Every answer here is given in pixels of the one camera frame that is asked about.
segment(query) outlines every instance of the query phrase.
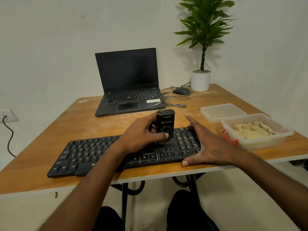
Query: laptop keyboard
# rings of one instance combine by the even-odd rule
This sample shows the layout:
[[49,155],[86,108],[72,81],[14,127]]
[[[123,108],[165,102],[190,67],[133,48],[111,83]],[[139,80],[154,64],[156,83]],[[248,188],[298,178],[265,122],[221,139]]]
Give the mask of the laptop keyboard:
[[[119,138],[120,136],[109,136],[70,141],[47,176],[85,176],[108,147]],[[200,150],[200,142],[193,127],[175,128],[173,139],[165,144],[149,144],[141,151],[127,155],[120,164],[118,171],[148,165],[181,162],[187,156],[196,154]]]
[[158,98],[155,88],[108,94],[105,103]]

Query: floor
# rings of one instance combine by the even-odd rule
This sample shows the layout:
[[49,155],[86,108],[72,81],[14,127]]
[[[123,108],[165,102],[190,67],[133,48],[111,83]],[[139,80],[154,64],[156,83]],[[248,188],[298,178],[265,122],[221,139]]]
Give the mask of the floor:
[[[274,166],[308,186],[308,172],[303,168],[288,162]],[[136,188],[139,184],[131,183],[129,187]],[[206,173],[197,184],[203,208],[221,231],[299,230],[279,206],[239,169]],[[72,189],[63,187],[0,196],[0,230],[37,230]],[[179,189],[171,178],[146,181],[141,194],[128,197],[126,230],[166,230],[167,208]],[[104,205],[121,214],[120,191],[109,187],[105,201]],[[179,217],[187,222],[181,214]]]

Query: white pot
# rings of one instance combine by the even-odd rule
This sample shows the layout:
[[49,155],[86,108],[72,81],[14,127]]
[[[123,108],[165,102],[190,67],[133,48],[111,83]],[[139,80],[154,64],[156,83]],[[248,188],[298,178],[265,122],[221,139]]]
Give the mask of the white pot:
[[194,73],[192,72],[191,89],[193,91],[207,91],[209,89],[211,72]]

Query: computer mouse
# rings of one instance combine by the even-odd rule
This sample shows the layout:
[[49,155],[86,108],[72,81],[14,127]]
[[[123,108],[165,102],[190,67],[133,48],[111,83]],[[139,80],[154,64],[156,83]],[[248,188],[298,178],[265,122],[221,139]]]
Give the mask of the computer mouse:
[[178,88],[173,90],[173,93],[179,94],[179,95],[191,95],[190,90],[188,90],[185,87],[178,87]]

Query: laptop touchpad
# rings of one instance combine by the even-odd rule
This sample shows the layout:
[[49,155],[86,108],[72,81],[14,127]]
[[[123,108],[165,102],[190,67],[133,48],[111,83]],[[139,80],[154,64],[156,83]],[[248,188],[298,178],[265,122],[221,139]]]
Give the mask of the laptop touchpad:
[[138,101],[128,102],[119,104],[118,111],[125,111],[125,110],[131,110],[131,109],[138,109]]

